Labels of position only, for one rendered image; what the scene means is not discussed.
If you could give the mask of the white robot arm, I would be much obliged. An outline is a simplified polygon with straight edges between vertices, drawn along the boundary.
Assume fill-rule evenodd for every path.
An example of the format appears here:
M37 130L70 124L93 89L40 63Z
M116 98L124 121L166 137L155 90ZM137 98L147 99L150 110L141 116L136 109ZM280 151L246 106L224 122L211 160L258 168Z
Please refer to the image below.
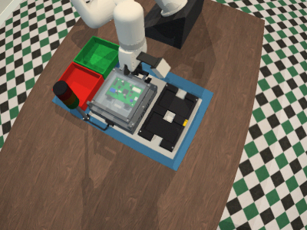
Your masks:
M187 0L154 0L162 9L163 17L173 15L182 9ZM145 43L144 10L134 0L71 0L72 5L90 28L99 28L114 20L119 45L126 51L135 51ZM137 60L150 65L159 77L165 78L171 67L162 57L144 52Z

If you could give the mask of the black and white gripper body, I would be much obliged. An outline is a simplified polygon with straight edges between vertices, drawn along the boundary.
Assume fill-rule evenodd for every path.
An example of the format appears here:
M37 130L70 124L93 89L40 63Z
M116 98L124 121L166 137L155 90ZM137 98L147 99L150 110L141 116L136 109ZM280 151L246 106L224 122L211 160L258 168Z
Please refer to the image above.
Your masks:
M121 46L118 49L118 59L120 67L123 68L124 65L127 65L127 68L130 72L133 72L137 65L140 63L139 60L136 59L136 57L140 54L140 52L147 53L147 42L144 43L141 48L135 50L135 51L126 51Z

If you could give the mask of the red bin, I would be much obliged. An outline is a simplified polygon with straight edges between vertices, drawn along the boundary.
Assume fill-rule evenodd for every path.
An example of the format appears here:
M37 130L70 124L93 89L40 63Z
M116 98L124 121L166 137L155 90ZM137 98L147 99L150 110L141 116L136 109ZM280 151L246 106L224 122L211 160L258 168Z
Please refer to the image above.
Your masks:
M87 101L91 102L104 79L102 75L72 61L58 81L65 81L69 85L79 98L78 106L85 111L88 107Z

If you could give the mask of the green bin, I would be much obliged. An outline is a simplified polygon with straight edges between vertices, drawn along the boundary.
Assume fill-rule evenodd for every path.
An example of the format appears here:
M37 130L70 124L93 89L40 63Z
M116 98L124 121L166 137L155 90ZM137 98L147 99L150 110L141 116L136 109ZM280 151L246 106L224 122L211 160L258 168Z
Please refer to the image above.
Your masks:
M101 74L106 79L119 61L119 47L120 45L92 36L73 61L91 71Z

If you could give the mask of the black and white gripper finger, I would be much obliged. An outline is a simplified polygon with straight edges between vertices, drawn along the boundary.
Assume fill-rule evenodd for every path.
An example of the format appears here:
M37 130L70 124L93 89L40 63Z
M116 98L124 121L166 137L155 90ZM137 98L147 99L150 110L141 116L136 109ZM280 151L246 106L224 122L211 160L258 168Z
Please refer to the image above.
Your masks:
M142 68L142 61L139 63L139 65L137 66L137 68L143 70L143 68Z
M130 71L128 70L128 68L127 68L127 65L125 64L124 65L124 74L125 75L128 75L130 73ZM136 69L136 70L134 70L133 72L131 72L131 74L132 75L139 75L139 71L138 71L138 69Z

